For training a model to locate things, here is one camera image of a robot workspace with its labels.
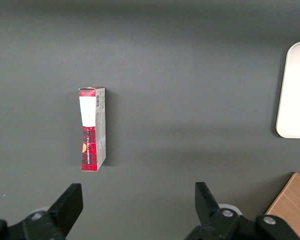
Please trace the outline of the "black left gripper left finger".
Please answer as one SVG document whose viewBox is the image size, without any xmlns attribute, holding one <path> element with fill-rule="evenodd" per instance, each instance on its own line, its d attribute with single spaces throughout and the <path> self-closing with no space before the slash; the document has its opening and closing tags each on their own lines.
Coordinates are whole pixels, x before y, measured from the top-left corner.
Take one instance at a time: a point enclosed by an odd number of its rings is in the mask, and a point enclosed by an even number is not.
<svg viewBox="0 0 300 240">
<path fill-rule="evenodd" d="M 22 221 L 27 240 L 64 240 L 83 210 L 80 183 L 71 184 L 46 211 L 31 213 Z"/>
</svg>

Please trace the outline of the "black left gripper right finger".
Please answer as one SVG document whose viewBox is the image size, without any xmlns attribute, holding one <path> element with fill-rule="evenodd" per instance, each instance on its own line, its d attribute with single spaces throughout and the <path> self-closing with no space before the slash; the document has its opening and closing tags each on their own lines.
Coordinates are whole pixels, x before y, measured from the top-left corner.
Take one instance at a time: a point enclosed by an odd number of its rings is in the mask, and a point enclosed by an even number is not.
<svg viewBox="0 0 300 240">
<path fill-rule="evenodd" d="M 187 240 L 230 240 L 239 227 L 240 216 L 232 209 L 219 207 L 205 182 L 195 183 L 195 210 L 201 225 Z"/>
</svg>

